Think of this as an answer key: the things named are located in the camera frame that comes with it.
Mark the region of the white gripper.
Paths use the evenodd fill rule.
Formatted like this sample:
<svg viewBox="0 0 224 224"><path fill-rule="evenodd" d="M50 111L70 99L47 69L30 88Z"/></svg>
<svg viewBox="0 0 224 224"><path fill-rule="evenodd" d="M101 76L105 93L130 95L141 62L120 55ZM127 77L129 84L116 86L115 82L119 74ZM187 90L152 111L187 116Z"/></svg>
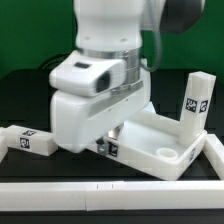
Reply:
<svg viewBox="0 0 224 224"><path fill-rule="evenodd" d="M149 101L149 75L138 63L124 59L68 58L49 75L56 92L51 100L51 128L60 147L78 153L97 143L108 153L102 138L117 139L125 120Z"/></svg>

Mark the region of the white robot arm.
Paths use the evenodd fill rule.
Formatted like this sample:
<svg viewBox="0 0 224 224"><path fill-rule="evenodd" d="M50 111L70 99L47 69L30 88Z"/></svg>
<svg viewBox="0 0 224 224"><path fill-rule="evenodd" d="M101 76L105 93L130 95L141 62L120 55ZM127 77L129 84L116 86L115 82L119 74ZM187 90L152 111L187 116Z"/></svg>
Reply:
<svg viewBox="0 0 224 224"><path fill-rule="evenodd" d="M150 100L151 69L140 56L142 31L183 33L206 0L74 0L76 49L49 75L56 89L51 129L60 147L78 153Z"/></svg>

